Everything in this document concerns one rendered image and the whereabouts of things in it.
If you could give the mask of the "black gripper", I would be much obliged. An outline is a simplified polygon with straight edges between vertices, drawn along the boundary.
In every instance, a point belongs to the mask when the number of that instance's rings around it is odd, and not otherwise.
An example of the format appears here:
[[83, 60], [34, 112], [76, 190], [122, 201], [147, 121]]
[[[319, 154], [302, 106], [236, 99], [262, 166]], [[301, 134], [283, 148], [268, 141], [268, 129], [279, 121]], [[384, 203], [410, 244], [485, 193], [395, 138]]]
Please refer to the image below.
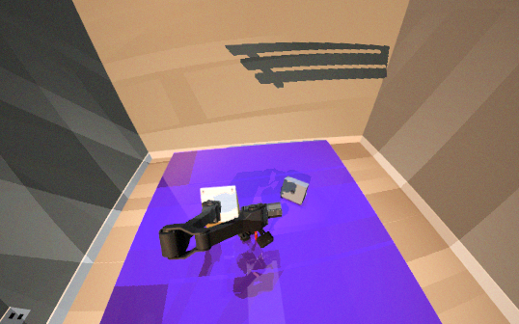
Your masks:
[[261, 248], [264, 248], [273, 242], [274, 237], [270, 231], [265, 232], [264, 229], [261, 229], [259, 230], [259, 234], [260, 236], [258, 236], [256, 240]]

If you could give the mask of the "grey sloped panel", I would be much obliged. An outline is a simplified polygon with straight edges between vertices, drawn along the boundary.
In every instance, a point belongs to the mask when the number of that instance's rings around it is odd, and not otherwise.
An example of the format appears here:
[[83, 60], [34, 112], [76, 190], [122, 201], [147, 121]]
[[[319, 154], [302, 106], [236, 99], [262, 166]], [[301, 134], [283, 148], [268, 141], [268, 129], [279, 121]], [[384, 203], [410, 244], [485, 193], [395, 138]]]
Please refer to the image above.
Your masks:
[[308, 190], [309, 184], [305, 183], [303, 181], [300, 181], [296, 178], [287, 176], [284, 179], [282, 191], [281, 191], [281, 197], [285, 199], [290, 199], [295, 203], [302, 204], [304, 201], [307, 190]]

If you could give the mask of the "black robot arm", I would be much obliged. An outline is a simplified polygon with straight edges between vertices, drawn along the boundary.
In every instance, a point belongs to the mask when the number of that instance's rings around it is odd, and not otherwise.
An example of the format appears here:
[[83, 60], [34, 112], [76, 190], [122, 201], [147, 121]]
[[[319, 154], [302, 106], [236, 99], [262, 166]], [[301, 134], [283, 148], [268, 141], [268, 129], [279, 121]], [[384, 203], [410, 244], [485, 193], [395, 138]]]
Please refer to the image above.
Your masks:
[[[168, 224], [159, 232], [162, 256], [167, 259], [187, 259], [196, 252], [206, 252], [211, 246], [227, 240], [235, 235], [246, 242], [255, 231], [269, 224], [268, 219], [283, 217], [281, 202], [257, 203], [240, 206], [237, 218], [213, 225], [221, 220], [221, 201], [207, 200], [202, 202], [202, 211], [186, 223]], [[196, 247], [188, 249], [191, 237], [195, 235]]]

